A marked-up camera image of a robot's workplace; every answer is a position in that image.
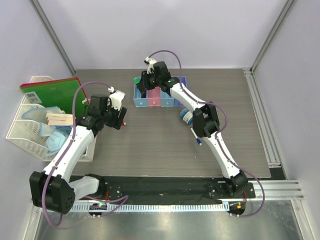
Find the light blue end bin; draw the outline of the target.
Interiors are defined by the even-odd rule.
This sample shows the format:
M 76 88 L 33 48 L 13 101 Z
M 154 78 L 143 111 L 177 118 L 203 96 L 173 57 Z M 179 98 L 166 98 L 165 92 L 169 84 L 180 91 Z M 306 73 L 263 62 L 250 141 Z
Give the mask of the light blue end bin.
M 133 91 L 133 102 L 136 108 L 146 108 L 148 107 L 148 100 L 146 97 L 142 97 L 137 85 L 134 81 L 134 91 Z

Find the blue plastic bin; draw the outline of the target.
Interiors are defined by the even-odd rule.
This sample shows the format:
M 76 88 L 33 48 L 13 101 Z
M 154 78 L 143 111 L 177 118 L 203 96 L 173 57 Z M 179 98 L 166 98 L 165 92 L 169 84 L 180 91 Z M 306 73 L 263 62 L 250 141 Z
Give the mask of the blue plastic bin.
M 175 99 L 166 92 L 161 92 L 161 107 L 173 107 Z

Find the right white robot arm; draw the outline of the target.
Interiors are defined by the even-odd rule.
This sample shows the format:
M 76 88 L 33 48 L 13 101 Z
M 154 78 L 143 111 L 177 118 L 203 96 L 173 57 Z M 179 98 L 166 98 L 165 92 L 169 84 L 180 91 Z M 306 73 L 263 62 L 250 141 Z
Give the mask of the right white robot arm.
M 216 106 L 198 98 L 180 79 L 171 76 L 165 62 L 148 57 L 144 63 L 147 70 L 141 72 L 140 81 L 135 83 L 140 93 L 146 95 L 148 90 L 159 87 L 162 92 L 181 102 L 192 113 L 195 134 L 209 146 L 220 166 L 226 193 L 233 198 L 242 195 L 248 179 L 244 171 L 236 166 L 223 141 Z

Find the blue slime jar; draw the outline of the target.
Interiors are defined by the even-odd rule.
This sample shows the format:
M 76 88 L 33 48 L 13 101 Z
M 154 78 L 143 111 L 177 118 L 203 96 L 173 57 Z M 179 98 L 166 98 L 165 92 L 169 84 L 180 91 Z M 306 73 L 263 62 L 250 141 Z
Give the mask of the blue slime jar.
M 184 108 L 180 114 L 180 119 L 185 122 L 188 126 L 193 123 L 193 113 L 189 111 L 187 108 Z

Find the pink plastic bin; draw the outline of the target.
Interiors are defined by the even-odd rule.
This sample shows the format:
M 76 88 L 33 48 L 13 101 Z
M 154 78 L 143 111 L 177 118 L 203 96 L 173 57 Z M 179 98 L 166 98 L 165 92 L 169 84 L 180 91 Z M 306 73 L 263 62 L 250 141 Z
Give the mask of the pink plastic bin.
M 149 107 L 161 106 L 161 89 L 159 87 L 147 90 L 147 102 Z

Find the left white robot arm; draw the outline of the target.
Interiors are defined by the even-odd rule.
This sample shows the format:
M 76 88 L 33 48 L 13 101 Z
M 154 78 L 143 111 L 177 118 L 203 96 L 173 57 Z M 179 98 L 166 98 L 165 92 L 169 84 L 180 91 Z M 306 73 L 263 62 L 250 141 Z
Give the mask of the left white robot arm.
M 107 192 L 104 177 L 87 174 L 70 181 L 71 174 L 88 145 L 104 126 L 119 130 L 127 109 L 122 106 L 125 93 L 94 94 L 85 113 L 75 119 L 69 137 L 54 159 L 42 172 L 29 178 L 33 205 L 60 214 L 67 214 L 75 201 L 86 196 L 100 200 Z

